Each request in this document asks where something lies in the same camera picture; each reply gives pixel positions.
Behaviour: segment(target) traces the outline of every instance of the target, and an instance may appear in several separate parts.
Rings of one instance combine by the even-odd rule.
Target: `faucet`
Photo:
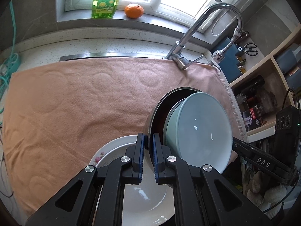
[[[223,2],[214,3],[208,6],[205,9],[204,13],[193,23],[193,25],[190,26],[190,28],[186,31],[186,33],[182,36],[182,38],[175,43],[175,45],[171,48],[171,50],[169,51],[165,59],[170,59],[175,61],[175,63],[181,70],[186,69],[188,66],[198,61],[201,57],[193,61],[189,61],[187,58],[181,55],[181,52],[185,48],[186,42],[189,41],[192,35],[204,23],[204,21],[209,17],[209,15],[218,9],[229,9],[233,11],[236,14],[238,20],[237,27],[234,30],[233,37],[229,42],[229,44],[222,50],[217,50],[212,55],[213,61],[215,61],[216,63],[221,62],[224,59],[224,53],[234,44],[236,39],[238,39],[243,33],[242,31],[243,18],[240,11],[234,5],[229,3],[223,3]],[[209,61],[208,64],[212,66],[213,61]]]

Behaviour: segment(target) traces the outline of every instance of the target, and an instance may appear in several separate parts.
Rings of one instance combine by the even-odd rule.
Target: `faucet spout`
[[[208,6],[205,9],[204,13],[193,23],[193,25],[190,26],[190,28],[186,31],[186,33],[182,36],[182,38],[175,43],[175,45],[171,48],[171,50],[169,51],[169,53],[165,58],[174,61],[177,60],[177,62],[179,58],[183,58],[181,52],[185,48],[185,44],[189,41],[189,39],[197,31],[197,29],[205,22],[205,20],[209,17],[209,15],[218,9],[229,9],[233,11],[236,14],[238,20],[237,27],[234,30],[233,37],[230,43],[222,50],[218,50],[213,54],[213,60],[219,63],[224,58],[224,53],[234,44],[236,39],[238,39],[243,32],[242,31],[243,18],[240,11],[234,5],[229,3],[223,3],[223,2],[214,3]],[[188,60],[183,60],[183,62],[188,62],[188,65],[177,63],[180,69],[185,69],[191,64],[191,62],[189,62]]]

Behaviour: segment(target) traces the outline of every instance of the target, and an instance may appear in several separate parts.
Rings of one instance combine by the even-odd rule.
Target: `dish soap bottle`
[[[116,12],[119,0],[93,0],[92,18],[111,19]]]

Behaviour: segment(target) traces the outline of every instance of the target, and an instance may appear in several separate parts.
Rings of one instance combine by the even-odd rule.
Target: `light blue bowl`
[[[221,104],[198,92],[187,97],[166,120],[163,139],[173,155],[189,165],[209,164],[222,173],[232,151],[232,131]]]

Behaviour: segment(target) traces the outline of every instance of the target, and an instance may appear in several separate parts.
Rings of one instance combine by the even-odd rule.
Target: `orange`
[[[129,4],[125,7],[124,13],[131,19],[137,19],[144,13],[143,7],[138,4]]]

